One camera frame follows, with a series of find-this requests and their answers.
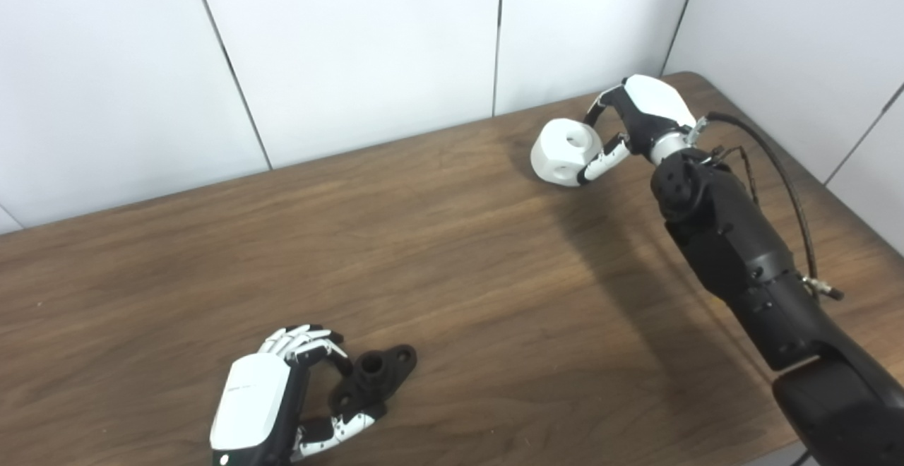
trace white robotic hand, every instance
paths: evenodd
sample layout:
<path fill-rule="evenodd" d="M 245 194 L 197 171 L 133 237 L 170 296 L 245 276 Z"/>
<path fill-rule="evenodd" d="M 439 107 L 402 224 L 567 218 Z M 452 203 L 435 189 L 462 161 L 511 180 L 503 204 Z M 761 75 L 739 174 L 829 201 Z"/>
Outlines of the white robotic hand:
<path fill-rule="evenodd" d="M 281 328 L 254 354 L 232 364 L 210 447 L 219 466 L 283 466 L 348 440 L 374 423 L 361 412 L 299 421 L 310 367 L 323 359 L 348 377 L 352 362 L 337 344 L 343 337 L 319 325 Z"/>
<path fill-rule="evenodd" d="M 627 132 L 601 143 L 593 126 L 608 106 L 616 108 Z M 694 121 L 671 85 L 635 74 L 600 93 L 583 121 L 547 123 L 530 151 L 530 163 L 547 182 L 583 186 L 630 155 L 643 155 L 658 166 L 672 152 L 692 147 L 704 124 Z"/>

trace cable connector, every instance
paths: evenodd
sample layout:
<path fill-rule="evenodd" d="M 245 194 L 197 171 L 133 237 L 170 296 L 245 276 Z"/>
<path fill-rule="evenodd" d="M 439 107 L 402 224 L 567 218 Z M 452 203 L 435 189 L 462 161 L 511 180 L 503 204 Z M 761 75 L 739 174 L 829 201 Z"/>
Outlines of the cable connector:
<path fill-rule="evenodd" d="M 845 292 L 842 292 L 840 289 L 833 288 L 829 285 L 829 283 L 824 282 L 824 280 L 813 279 L 811 277 L 803 276 L 801 281 L 807 286 L 810 286 L 815 292 L 820 295 L 826 295 L 830 299 L 834 301 L 842 301 L 845 299 Z"/>

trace robotic hand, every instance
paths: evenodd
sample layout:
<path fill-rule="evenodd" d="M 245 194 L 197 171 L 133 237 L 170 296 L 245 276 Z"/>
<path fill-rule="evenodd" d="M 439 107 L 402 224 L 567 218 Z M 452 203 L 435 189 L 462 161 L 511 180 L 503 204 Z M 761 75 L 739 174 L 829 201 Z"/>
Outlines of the robotic hand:
<path fill-rule="evenodd" d="M 592 126 L 613 106 L 626 132 L 600 147 Z M 798 272 L 787 244 L 717 153 L 698 150 L 709 121 L 744 129 L 785 181 L 804 232 L 810 274 Z M 555 119 L 530 161 L 541 179 L 582 186 L 629 155 L 656 168 L 650 186 L 665 229 L 704 288 L 722 299 L 772 370 L 773 394 L 822 466 L 904 464 L 904 388 L 819 306 L 815 292 L 839 292 L 816 279 L 809 234 L 778 157 L 753 128 L 709 113 L 694 121 L 667 83 L 631 76 L 600 93 L 583 122 Z"/>
<path fill-rule="evenodd" d="M 385 399 L 414 369 L 414 349 L 369 352 L 353 366 L 337 346 L 342 341 L 320 325 L 281 328 L 257 353 L 236 360 L 210 429 L 214 466 L 284 466 L 338 446 L 382 417 Z M 310 369 L 321 360 L 343 376 L 330 397 L 333 415 L 300 421 Z"/>

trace white fingertip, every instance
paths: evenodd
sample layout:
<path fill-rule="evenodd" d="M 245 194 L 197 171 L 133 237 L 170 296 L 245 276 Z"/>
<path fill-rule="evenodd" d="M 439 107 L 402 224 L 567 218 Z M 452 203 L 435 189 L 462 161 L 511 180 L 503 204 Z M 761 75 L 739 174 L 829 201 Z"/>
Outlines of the white fingertip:
<path fill-rule="evenodd" d="M 312 340 L 310 342 L 306 342 L 302 345 L 299 345 L 298 347 L 296 347 L 294 349 L 285 351 L 285 353 L 283 354 L 283 357 L 286 360 L 291 359 L 291 357 L 303 357 L 304 354 L 317 350 L 317 348 L 319 348 L 319 347 L 322 347 L 324 350 L 326 350 L 327 353 L 329 353 L 330 351 L 333 350 L 333 348 L 335 347 L 335 344 L 333 344 L 333 341 L 324 340 L 323 338 L 320 338 L 320 340 Z"/>
<path fill-rule="evenodd" d="M 282 347 L 278 351 L 275 351 L 274 353 L 283 356 L 288 351 L 294 350 L 296 347 L 299 347 L 308 341 L 317 340 L 317 338 L 321 337 L 329 337 L 329 335 L 332 333 L 333 332 L 329 330 L 313 330 L 304 334 L 299 334 L 297 337 L 294 337 L 291 341 L 287 342 L 284 347 Z"/>
<path fill-rule="evenodd" d="M 275 341 L 277 341 L 279 337 L 282 337 L 283 334 L 285 334 L 285 328 L 280 328 L 270 334 L 270 337 L 267 337 L 264 340 L 264 344 L 261 344 L 261 349 L 258 349 L 258 353 L 269 353 L 270 347 L 272 347 Z"/>
<path fill-rule="evenodd" d="M 346 359 L 348 359 L 348 353 L 345 353 L 345 351 L 343 351 L 341 347 L 336 346 L 336 344 L 333 344 L 333 351 L 335 351 L 338 354 L 341 354 L 343 357 L 346 357 Z"/>

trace bolt hole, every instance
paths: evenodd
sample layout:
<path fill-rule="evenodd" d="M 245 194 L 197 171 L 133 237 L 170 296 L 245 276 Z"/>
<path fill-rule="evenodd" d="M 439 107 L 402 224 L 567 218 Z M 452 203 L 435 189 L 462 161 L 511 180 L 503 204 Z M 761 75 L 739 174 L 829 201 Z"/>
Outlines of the bolt hole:
<path fill-rule="evenodd" d="M 587 134 L 584 129 L 569 129 L 568 134 L 565 135 L 565 140 L 568 141 L 569 145 L 579 148 L 579 150 L 585 150 L 585 148 L 590 147 L 592 142 L 590 134 Z"/>
<path fill-rule="evenodd" d="M 368 354 L 367 357 L 361 361 L 361 369 L 364 369 L 365 373 L 374 375 L 380 372 L 383 369 L 383 359 L 378 354 Z"/>

